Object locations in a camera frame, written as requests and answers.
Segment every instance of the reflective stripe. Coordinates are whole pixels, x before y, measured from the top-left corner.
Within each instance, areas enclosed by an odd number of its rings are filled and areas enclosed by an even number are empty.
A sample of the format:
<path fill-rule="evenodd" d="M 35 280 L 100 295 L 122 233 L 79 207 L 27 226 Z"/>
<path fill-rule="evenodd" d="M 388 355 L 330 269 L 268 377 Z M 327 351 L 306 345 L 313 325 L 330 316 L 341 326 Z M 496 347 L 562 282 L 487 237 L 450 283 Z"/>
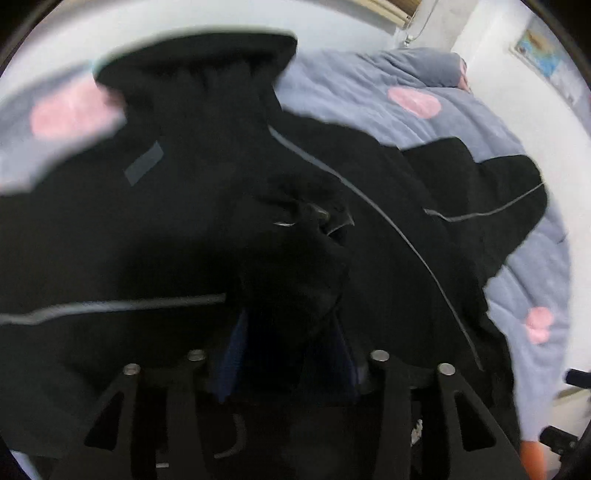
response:
<path fill-rule="evenodd" d="M 476 346 L 474 345 L 474 342 L 472 342 L 472 339 L 468 335 L 468 332 L 467 332 L 466 328 L 464 327 L 462 321 L 460 320 L 460 316 L 457 314 L 456 309 L 453 307 L 451 301 L 447 297 L 445 291 L 443 290 L 443 287 L 441 286 L 441 284 L 439 283 L 439 280 L 435 276 L 435 273 L 433 273 L 433 270 L 431 270 L 431 268 L 429 267 L 429 265 L 427 265 L 427 262 L 425 262 L 424 258 L 417 251 L 417 249 L 410 242 L 410 240 L 406 237 L 406 235 L 404 235 L 404 233 L 398 227 L 398 225 L 396 225 L 394 223 L 394 221 L 371 198 L 369 198 L 366 194 L 364 194 L 361 190 L 359 190 L 355 185 L 353 185 L 349 180 L 347 180 L 346 178 L 344 178 L 336 170 L 333 170 L 327 164 L 325 164 L 324 162 L 318 160 L 318 158 L 313 157 L 308 152 L 305 152 L 300 147 L 298 147 L 297 145 L 295 145 L 292 142 L 290 142 L 288 139 L 286 139 L 285 137 L 283 137 L 277 130 L 275 130 L 271 126 L 269 126 L 269 132 L 271 133 L 271 135 L 273 136 L 273 138 L 275 138 L 285 148 L 288 148 L 293 153 L 295 153 L 296 155 L 298 155 L 300 158 L 306 160 L 308 163 L 311 163 L 312 165 L 318 167 L 319 169 L 324 170 L 325 172 L 328 172 L 331 175 L 333 175 L 336 178 L 338 178 L 343 185 L 345 185 L 348 189 L 350 189 L 351 191 L 353 191 L 358 197 L 360 197 L 367 204 L 369 204 L 376 212 L 378 212 L 386 220 L 386 222 L 389 223 L 389 225 L 392 228 L 394 228 L 394 230 L 396 230 L 396 232 L 400 235 L 400 237 L 402 237 L 402 239 L 406 242 L 406 244 L 411 248 L 411 250 L 413 251 L 413 253 L 423 263 L 423 265 L 425 266 L 425 268 L 427 269 L 427 271 L 431 275 L 433 281 L 435 282 L 435 285 L 437 285 L 437 288 L 439 289 L 439 292 L 441 292 L 441 295 L 443 296 L 443 299 L 445 300 L 445 302 L 446 302 L 448 308 L 450 309 L 453 317 L 456 319 L 456 322 L 457 322 L 458 326 L 460 327 L 460 330 L 462 331 L 462 333 L 464 334 L 464 337 L 466 338 L 466 342 L 468 343 L 468 345 L 470 347 L 470 350 L 472 351 L 472 355 L 474 356 L 474 361 L 476 362 L 476 366 L 481 371 L 484 371 L 484 368 L 482 366 L 482 362 L 480 361 L 480 357 L 478 355 L 478 352 L 476 351 Z"/>
<path fill-rule="evenodd" d="M 175 297 L 149 300 L 112 300 L 84 301 L 53 305 L 24 314 L 0 313 L 0 325 L 38 325 L 48 320 L 86 313 L 134 312 L 138 310 L 157 310 L 176 307 L 193 307 L 198 305 L 214 305 L 224 303 L 226 294 L 201 295 L 198 297 Z"/>
<path fill-rule="evenodd" d="M 463 220 L 469 220 L 471 218 L 487 217 L 489 215 L 494 215 L 495 213 L 502 212 L 503 210 L 505 210 L 505 209 L 509 208 L 511 205 L 519 202 L 521 199 L 524 199 L 530 193 L 535 192 L 537 189 L 539 189 L 540 187 L 543 187 L 543 186 L 544 186 L 544 184 L 543 183 L 540 183 L 538 186 L 535 186 L 534 188 L 532 188 L 531 190 L 528 190 L 524 194 L 519 195 L 516 199 L 513 199 L 510 202 L 504 204 L 502 207 L 495 208 L 494 210 L 491 210 L 490 212 L 484 212 L 484 213 L 467 213 L 465 215 L 459 215 L 457 217 L 446 217 L 445 215 L 442 215 L 441 213 L 436 212 L 435 210 L 428 209 L 428 208 L 425 208 L 424 211 L 425 211 L 425 213 L 427 215 L 437 216 L 437 217 L 445 220 L 446 222 L 461 222 Z"/>

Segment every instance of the gray patch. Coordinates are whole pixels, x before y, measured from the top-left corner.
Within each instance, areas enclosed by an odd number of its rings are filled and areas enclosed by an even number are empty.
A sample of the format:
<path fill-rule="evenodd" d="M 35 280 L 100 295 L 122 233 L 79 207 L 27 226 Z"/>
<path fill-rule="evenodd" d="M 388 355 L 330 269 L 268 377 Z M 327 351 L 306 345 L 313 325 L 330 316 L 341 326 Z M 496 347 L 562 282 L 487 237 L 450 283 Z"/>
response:
<path fill-rule="evenodd" d="M 139 182 L 141 177 L 146 175 L 156 164 L 162 160 L 164 152 L 158 142 L 155 142 L 145 154 L 138 157 L 134 162 L 125 169 L 125 177 L 129 184 L 133 187 Z"/>

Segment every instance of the black jacket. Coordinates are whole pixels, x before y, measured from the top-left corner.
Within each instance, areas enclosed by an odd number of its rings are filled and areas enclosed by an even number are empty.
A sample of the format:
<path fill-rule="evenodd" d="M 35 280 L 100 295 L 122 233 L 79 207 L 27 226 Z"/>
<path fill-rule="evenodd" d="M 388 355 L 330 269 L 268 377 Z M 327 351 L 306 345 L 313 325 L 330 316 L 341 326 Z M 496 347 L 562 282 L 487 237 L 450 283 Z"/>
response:
<path fill-rule="evenodd" d="M 272 84 L 295 47 L 212 33 L 114 60 L 98 82 L 125 97 L 127 126 L 0 199 L 10 447 L 61 455 L 122 365 L 176 361 L 244 308 L 286 364 L 335 319 L 368 351 L 452 363 L 518 441 L 482 289 L 545 211 L 539 172 L 523 156 L 476 164 L 457 139 L 401 152 L 282 111 Z M 112 308 L 222 293 L 223 307 Z"/>

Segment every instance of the metal screw head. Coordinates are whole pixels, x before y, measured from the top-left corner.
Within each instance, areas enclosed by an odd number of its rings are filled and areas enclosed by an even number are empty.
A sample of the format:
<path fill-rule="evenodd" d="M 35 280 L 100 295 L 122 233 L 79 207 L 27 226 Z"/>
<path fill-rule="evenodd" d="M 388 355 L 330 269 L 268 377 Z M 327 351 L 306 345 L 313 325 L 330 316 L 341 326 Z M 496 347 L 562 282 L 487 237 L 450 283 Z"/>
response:
<path fill-rule="evenodd" d="M 377 362 L 387 362 L 390 359 L 390 354 L 386 350 L 374 350 L 371 352 L 371 358 Z"/>
<path fill-rule="evenodd" d="M 443 375 L 449 376 L 456 373 L 456 367 L 454 367 L 452 364 L 439 364 L 439 367 L 437 367 L 437 369 L 439 370 L 439 373 Z"/>
<path fill-rule="evenodd" d="M 187 358 L 192 362 L 202 362 L 207 357 L 205 350 L 191 350 L 187 354 Z"/>
<path fill-rule="evenodd" d="M 123 367 L 123 373 L 128 377 L 133 377 L 141 371 L 141 367 L 138 364 L 127 364 Z"/>

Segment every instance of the white wall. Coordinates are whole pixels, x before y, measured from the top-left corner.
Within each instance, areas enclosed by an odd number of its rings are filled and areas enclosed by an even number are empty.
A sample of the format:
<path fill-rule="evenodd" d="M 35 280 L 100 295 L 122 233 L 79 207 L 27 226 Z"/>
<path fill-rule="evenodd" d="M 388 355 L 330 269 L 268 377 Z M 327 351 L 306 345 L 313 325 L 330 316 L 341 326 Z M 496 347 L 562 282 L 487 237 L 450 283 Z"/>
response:
<path fill-rule="evenodd" d="M 289 30 L 301 48 L 355 51 L 387 48 L 395 30 L 347 0 L 69 0 L 19 49 L 0 78 L 0 100 L 66 66 L 215 25 Z"/>
<path fill-rule="evenodd" d="M 568 368 L 591 369 L 591 138 L 554 88 L 510 52 L 532 13 L 520 0 L 480 0 L 453 50 L 481 98 L 521 139 L 560 205 L 572 257 Z M 581 434 L 588 394 L 565 398 L 552 422 Z M 549 454 L 551 466 L 557 458 Z"/>
<path fill-rule="evenodd" d="M 423 26 L 425 29 L 411 46 L 450 51 L 477 3 L 478 0 L 423 0 L 408 34 L 417 36 Z"/>

